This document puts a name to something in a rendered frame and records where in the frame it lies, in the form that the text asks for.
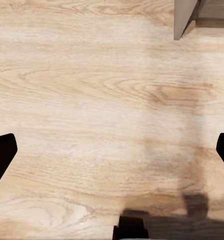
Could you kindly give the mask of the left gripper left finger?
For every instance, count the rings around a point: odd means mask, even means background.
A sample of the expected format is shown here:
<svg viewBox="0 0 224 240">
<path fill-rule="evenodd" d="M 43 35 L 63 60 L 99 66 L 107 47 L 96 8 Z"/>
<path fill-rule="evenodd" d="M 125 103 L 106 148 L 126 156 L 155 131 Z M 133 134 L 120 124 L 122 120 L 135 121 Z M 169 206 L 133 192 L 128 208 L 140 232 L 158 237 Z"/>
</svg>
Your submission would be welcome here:
<svg viewBox="0 0 224 240">
<path fill-rule="evenodd" d="M 0 180 L 17 152 L 18 146 L 13 133 L 0 136 Z"/>
</svg>

